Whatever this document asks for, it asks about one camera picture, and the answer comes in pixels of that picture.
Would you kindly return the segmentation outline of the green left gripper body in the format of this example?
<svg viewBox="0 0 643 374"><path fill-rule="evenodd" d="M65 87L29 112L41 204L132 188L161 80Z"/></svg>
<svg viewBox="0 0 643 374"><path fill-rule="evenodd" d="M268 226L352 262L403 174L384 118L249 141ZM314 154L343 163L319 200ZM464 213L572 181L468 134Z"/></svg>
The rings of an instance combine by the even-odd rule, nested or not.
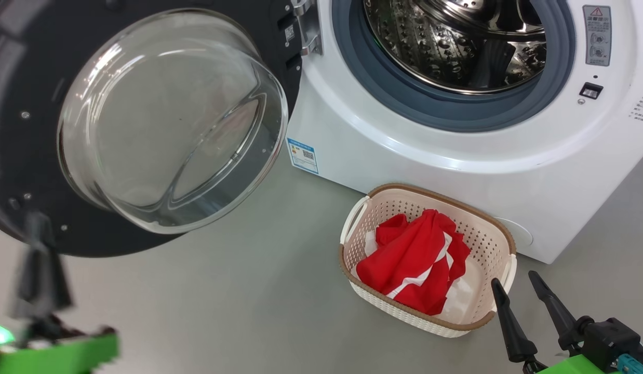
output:
<svg viewBox="0 0 643 374"><path fill-rule="evenodd" d="M93 373L119 357L119 336L108 328L49 343L37 338L24 348L0 325L0 373Z"/></svg>

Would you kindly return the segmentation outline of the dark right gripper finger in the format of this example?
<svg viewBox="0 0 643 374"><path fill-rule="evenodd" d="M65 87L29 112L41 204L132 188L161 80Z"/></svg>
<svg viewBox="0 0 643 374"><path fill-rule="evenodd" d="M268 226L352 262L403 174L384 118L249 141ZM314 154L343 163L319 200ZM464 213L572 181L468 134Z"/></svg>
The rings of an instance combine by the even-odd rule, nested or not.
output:
<svg viewBox="0 0 643 374"><path fill-rule="evenodd" d="M559 300L558 296L548 287L547 283L536 271L529 271L528 276L540 301L545 304L547 312L556 328L561 350L568 352L579 352L581 336L578 334L575 324L576 318L568 311L568 308Z"/></svg>
<svg viewBox="0 0 643 374"><path fill-rule="evenodd" d="M508 360L515 364L535 362L535 355L538 350L534 343L527 339L519 325L511 309L511 300L500 280L493 278L491 287Z"/></svg>

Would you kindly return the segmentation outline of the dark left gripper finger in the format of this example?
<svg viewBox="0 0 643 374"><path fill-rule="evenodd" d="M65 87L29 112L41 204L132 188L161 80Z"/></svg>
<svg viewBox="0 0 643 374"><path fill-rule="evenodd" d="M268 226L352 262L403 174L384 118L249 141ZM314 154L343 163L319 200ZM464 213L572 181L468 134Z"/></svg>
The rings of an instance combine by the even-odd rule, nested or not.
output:
<svg viewBox="0 0 643 374"><path fill-rule="evenodd" d="M13 319L39 319L74 305L51 220L40 211L25 218L25 252L10 307Z"/></svg>

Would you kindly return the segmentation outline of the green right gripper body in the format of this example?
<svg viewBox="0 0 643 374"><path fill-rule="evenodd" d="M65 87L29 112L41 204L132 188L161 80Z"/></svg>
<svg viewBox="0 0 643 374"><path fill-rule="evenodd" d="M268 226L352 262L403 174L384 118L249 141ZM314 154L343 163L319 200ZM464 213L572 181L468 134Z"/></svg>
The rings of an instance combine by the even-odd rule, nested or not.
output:
<svg viewBox="0 0 643 374"><path fill-rule="evenodd" d="M571 357L552 367L534 367L533 363L524 365L524 373L606 373L596 367L583 355Z"/></svg>

